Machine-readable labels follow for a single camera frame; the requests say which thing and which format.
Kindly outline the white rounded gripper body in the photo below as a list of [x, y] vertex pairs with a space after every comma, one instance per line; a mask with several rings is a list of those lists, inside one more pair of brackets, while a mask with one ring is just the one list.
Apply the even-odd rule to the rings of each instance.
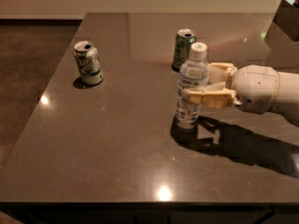
[[235, 106], [243, 112], [267, 112], [274, 103], [278, 83], [278, 72], [271, 67], [249, 65], [237, 70], [230, 87], [236, 93]]

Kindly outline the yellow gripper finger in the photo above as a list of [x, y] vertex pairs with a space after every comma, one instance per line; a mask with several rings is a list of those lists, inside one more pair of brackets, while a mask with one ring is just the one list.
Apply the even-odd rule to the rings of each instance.
[[182, 97], [189, 103], [205, 105], [213, 108], [225, 108], [238, 105], [236, 93], [233, 90], [223, 88], [218, 91], [200, 91], [197, 89], [184, 89]]
[[237, 68], [232, 63], [210, 63], [207, 71], [210, 84], [224, 82], [225, 87], [229, 88]]

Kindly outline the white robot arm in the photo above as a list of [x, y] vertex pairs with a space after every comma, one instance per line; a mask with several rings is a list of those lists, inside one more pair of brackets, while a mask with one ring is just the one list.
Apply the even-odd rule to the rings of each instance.
[[254, 114], [276, 113], [299, 126], [298, 74], [259, 65], [238, 69], [232, 63], [210, 63], [207, 71], [207, 86], [183, 90], [188, 102], [214, 108], [234, 105]]

